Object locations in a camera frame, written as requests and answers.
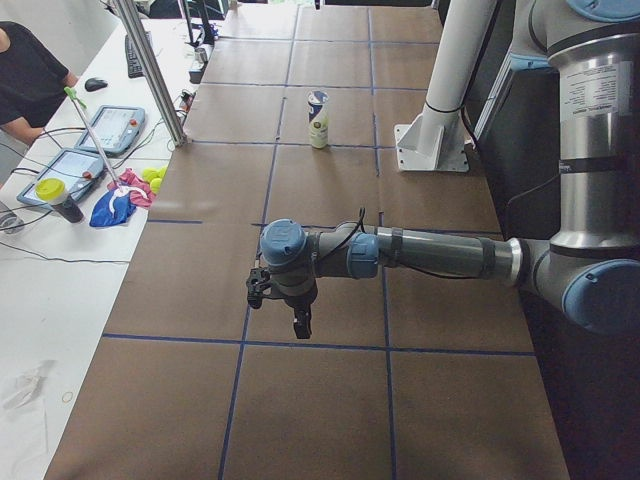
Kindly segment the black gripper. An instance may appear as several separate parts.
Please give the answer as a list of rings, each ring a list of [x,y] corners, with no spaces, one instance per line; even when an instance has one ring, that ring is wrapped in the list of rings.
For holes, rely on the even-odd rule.
[[[311,305],[317,298],[316,279],[309,272],[270,272],[267,267],[254,267],[246,280],[247,303],[260,309],[264,299],[284,300],[294,309],[293,328],[297,339],[312,336]]]

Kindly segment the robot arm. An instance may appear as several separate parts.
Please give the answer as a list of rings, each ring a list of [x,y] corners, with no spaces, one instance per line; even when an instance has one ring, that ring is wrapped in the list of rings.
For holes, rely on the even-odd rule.
[[[599,334],[639,326],[639,5],[520,1],[511,43],[518,68],[559,74],[560,227],[548,240],[461,237],[345,222],[308,232],[264,228],[247,301],[281,300],[311,335],[320,277],[372,278],[382,266],[461,279],[501,279]]]

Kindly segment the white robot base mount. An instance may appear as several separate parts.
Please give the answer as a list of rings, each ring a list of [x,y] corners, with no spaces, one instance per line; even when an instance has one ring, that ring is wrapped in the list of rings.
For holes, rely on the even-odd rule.
[[[496,0],[450,2],[422,112],[394,126],[402,171],[466,172],[461,110]]]

